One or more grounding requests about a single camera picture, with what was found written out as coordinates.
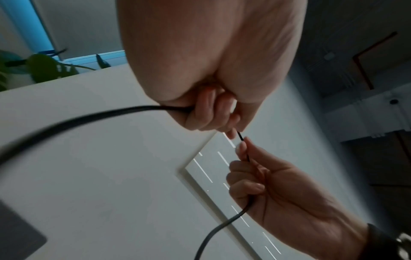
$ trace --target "black watch strap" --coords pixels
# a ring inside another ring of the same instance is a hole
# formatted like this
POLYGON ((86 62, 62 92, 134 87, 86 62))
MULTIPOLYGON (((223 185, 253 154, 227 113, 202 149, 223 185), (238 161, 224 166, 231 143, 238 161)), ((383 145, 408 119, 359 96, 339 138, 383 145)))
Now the black watch strap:
POLYGON ((359 260, 375 260, 375 259, 389 259, 389 260, 404 260, 400 256, 401 243, 384 232, 379 230, 376 226, 368 224, 368 240, 365 245, 359 260))

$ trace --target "gray blind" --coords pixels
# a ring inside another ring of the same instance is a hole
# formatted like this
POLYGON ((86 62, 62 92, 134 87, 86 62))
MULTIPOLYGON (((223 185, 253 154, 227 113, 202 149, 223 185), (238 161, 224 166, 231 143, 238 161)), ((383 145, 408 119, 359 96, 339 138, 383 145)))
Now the gray blind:
POLYGON ((122 50, 115 0, 32 0, 63 59, 122 50))

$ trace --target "skin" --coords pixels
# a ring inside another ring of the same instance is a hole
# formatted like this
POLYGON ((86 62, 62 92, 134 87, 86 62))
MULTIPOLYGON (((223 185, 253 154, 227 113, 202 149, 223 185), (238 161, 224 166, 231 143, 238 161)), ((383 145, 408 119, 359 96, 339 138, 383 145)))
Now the skin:
POLYGON ((315 259, 357 259, 367 240, 367 225, 346 211, 308 174, 256 146, 249 138, 230 164, 230 195, 247 214, 283 243, 315 259))
POLYGON ((307 0, 117 0, 127 60, 146 94, 189 130, 235 137, 284 80, 307 0), (235 110, 230 108, 237 100, 235 110))

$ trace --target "cable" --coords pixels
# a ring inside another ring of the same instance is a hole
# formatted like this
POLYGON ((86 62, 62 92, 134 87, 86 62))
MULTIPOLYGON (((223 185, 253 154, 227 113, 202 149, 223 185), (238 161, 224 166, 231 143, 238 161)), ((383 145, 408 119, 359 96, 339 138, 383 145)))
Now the cable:
MULTIPOLYGON (((104 111, 104 112, 99 112, 95 114, 90 114, 86 116, 69 119, 67 121, 63 121, 61 123, 57 123, 55 125, 46 127, 43 130, 40 130, 34 134, 24 137, 14 142, 13 144, 10 144, 7 148, 5 148, 0 153, 0 169, 7 162, 11 161, 12 159, 15 159, 17 156, 22 155, 23 153, 29 151, 31 148, 35 147, 36 145, 56 135, 64 133, 67 130, 76 128, 78 126, 86 125, 86 124, 89 124, 95 121, 110 118, 110 117, 118 117, 121 115, 126 115, 126 114, 131 114, 131 113, 136 113, 136 112, 143 112, 143 111, 151 111, 151 110, 180 111, 184 113, 189 113, 190 111, 193 110, 193 108, 192 107, 179 108, 179 107, 170 107, 170 106, 138 106, 138 107, 121 108, 121 109, 115 109, 115 110, 110 110, 110 111, 104 111)), ((243 137, 241 136, 241 134, 239 132, 237 133, 240 139, 243 140, 243 137)), ((210 239, 218 231, 222 230, 223 228, 225 228, 226 226, 230 225, 232 222, 240 218, 242 215, 244 215, 244 213, 250 209, 252 204, 253 204, 253 197, 250 196, 246 207, 240 213, 238 213, 234 217, 230 218, 229 220, 225 221, 224 223, 220 224, 218 227, 213 229, 207 235, 207 237, 205 237, 194 259, 199 260, 201 257, 201 254, 204 251, 204 248, 206 248, 206 245, 210 241, 210 239)))

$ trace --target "wristwatch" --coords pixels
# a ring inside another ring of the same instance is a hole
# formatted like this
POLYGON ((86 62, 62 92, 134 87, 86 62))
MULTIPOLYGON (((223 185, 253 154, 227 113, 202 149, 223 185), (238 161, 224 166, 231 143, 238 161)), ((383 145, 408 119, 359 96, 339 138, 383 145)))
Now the wristwatch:
POLYGON ((376 226, 368 224, 368 240, 358 259, 411 260, 411 236, 402 233, 393 239, 376 226))

